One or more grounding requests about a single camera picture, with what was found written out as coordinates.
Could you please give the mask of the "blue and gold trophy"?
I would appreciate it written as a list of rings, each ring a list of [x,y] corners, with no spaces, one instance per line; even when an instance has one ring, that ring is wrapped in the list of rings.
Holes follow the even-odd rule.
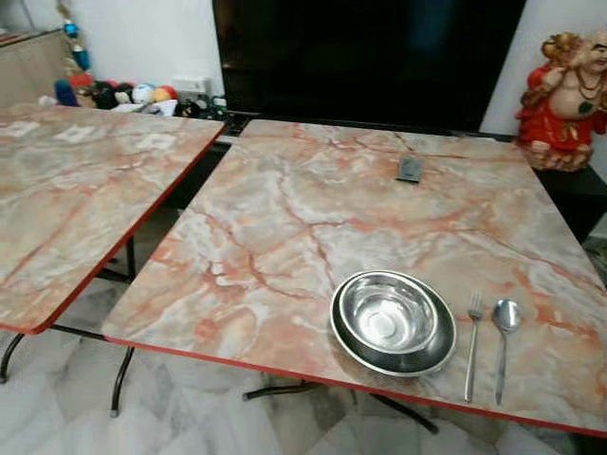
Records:
[[[66,7],[64,0],[56,0],[57,12],[64,18],[64,35],[66,36],[66,42],[72,52],[72,60],[78,68],[86,74],[91,73],[91,60],[88,56],[87,49],[83,47],[82,40],[80,40],[80,27],[75,23],[72,11]]]

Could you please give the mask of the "silver metal spoon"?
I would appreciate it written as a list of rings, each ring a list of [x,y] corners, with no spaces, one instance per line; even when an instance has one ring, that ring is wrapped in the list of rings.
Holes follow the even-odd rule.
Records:
[[[505,390],[508,340],[510,339],[510,335],[519,330],[522,324],[519,303],[511,299],[498,300],[498,302],[495,303],[491,320],[493,320],[495,328],[498,329],[500,334],[497,385],[495,385],[494,402],[497,406],[502,406]]]

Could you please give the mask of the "stainless steel plate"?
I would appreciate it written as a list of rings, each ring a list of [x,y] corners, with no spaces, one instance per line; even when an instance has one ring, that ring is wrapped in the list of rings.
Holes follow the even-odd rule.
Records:
[[[422,350],[406,355],[391,355],[374,351],[364,346],[353,335],[343,328],[339,321],[337,291],[334,291],[330,304],[331,333],[337,338],[338,345],[363,367],[383,375],[397,377],[418,377],[437,373],[442,370],[454,355],[458,329],[450,305],[441,298],[432,286],[416,279],[438,303],[438,330],[433,342]]]

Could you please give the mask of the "black toy figure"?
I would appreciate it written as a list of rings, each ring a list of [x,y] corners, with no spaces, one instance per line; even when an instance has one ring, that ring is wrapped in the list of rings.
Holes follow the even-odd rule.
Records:
[[[95,82],[91,87],[91,99],[94,100],[96,108],[109,110],[118,105],[131,103],[130,90],[133,86],[112,85],[109,82]]]

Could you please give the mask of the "red laughing buddha statue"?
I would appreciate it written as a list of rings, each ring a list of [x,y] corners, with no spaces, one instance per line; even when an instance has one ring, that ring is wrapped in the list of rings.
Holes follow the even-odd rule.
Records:
[[[546,64],[527,78],[517,146],[535,170],[579,171],[593,156],[593,133],[606,130],[607,30],[551,35]]]

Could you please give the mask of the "large black television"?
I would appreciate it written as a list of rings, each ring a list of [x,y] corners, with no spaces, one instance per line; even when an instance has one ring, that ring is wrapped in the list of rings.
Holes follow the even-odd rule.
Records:
[[[233,110],[480,126],[527,0],[212,0]]]

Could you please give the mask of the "white wall socket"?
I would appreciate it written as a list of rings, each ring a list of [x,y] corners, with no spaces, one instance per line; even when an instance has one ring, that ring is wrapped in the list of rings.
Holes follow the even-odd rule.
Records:
[[[187,94],[209,94],[210,78],[200,75],[200,77],[177,77],[174,78],[171,85],[179,92]]]

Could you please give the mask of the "small black flat device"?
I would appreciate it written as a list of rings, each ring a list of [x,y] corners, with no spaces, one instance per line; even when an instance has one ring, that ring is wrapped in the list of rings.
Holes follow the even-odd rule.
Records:
[[[399,160],[397,166],[397,181],[412,183],[420,182],[422,178],[422,160],[420,157],[404,156]]]

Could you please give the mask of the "stainless steel bowl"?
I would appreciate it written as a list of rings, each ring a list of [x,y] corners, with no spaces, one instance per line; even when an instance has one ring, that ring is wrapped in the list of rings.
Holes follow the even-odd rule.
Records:
[[[337,305],[343,328],[377,352],[417,352],[437,335],[437,300],[416,279],[394,270],[364,270],[347,278]]]

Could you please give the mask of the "marble pattern folding table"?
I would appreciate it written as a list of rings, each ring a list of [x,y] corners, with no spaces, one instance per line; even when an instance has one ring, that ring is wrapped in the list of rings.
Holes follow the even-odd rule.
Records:
[[[80,143],[55,139],[95,126]],[[58,328],[94,279],[133,282],[135,234],[224,131],[207,118],[152,116],[68,105],[0,109],[0,386],[19,342]],[[171,149],[138,149],[148,134]]]
[[[420,157],[419,183],[397,181]],[[330,301],[361,270],[433,287],[458,320],[437,373],[353,360]],[[480,290],[474,398],[464,402],[471,291]],[[498,300],[519,303],[502,406]],[[119,345],[397,400],[602,437],[606,289],[520,149],[484,138],[251,122],[105,317]]]

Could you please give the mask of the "light wood cabinet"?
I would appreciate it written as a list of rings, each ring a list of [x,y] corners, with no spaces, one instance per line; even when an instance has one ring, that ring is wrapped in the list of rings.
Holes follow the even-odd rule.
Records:
[[[60,30],[0,45],[0,109],[55,95],[55,82],[68,79],[70,51]]]

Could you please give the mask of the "silver metal fork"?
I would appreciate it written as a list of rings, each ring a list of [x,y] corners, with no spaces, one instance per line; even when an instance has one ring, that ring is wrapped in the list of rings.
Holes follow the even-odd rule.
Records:
[[[480,290],[469,292],[468,317],[469,321],[471,321],[471,334],[469,334],[467,378],[465,378],[463,397],[465,403],[471,403],[474,398],[474,364],[476,364],[480,321],[483,317],[483,298]]]

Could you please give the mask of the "red and blue toy figure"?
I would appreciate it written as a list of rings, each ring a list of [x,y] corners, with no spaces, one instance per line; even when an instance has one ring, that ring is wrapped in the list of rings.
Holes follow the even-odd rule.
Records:
[[[58,104],[65,105],[65,107],[79,107],[79,91],[82,88],[90,88],[92,86],[92,79],[87,74],[75,74],[69,75],[66,79],[56,80],[55,85],[55,99]]]

